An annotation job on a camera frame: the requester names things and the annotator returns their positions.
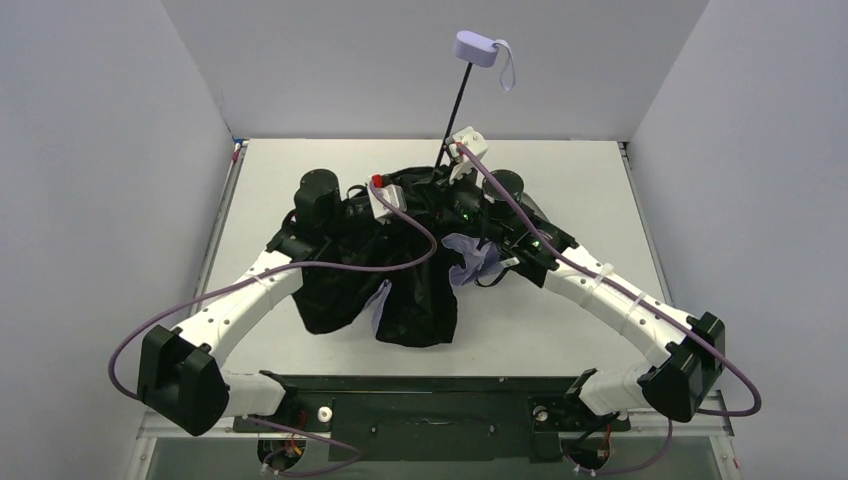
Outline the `lilac folding umbrella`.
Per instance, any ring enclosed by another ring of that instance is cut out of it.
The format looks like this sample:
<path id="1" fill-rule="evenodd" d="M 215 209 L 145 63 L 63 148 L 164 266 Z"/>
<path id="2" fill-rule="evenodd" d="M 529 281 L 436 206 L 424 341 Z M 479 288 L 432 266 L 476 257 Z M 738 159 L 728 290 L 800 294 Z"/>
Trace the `lilac folding umbrella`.
<path id="1" fill-rule="evenodd" d="M 293 298 L 306 329 L 326 334 L 351 324 L 368 307 L 377 340 L 412 348 L 452 341 L 458 318 L 456 286 L 507 273 L 493 243 L 480 234 L 450 232 L 446 211 L 435 199 L 435 183 L 448 171 L 410 167 L 388 175 L 402 188 L 409 216 L 419 232 L 403 220 L 382 224 L 354 220 L 353 201 L 325 222 L 328 262 L 354 270 L 309 267 Z"/>

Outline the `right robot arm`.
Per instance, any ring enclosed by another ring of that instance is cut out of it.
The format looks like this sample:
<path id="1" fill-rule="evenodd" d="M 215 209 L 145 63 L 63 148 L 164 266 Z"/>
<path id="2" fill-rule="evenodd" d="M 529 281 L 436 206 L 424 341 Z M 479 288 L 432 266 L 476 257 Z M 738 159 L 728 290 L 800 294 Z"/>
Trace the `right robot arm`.
<path id="1" fill-rule="evenodd" d="M 478 184 L 475 171 L 452 180 L 441 167 L 423 187 L 440 224 L 484 250 L 479 273 L 491 276 L 500 267 L 573 301 L 643 356 L 623 370 L 584 371 L 568 396 L 598 417 L 652 408 L 673 421 L 690 421 L 724 370 L 716 357 L 724 350 L 724 323 L 711 313 L 696 318 L 637 289 L 535 212 L 523 199 L 519 175 L 493 175 L 520 213 L 490 182 Z"/>

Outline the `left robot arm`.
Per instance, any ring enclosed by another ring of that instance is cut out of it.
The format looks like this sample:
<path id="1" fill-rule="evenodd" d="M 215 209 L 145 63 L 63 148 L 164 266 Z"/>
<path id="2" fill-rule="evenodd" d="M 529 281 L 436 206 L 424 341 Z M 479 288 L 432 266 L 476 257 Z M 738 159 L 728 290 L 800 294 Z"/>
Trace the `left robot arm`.
<path id="1" fill-rule="evenodd" d="M 341 257 L 329 235 L 345 213 L 335 173 L 304 174 L 286 224 L 245 273 L 196 314 L 144 336 L 138 398 L 192 436 L 225 417 L 276 413 L 285 396 L 279 381 L 263 373 L 226 372 L 223 366 L 268 313 L 305 290 L 316 275 L 314 262 L 338 270 Z"/>

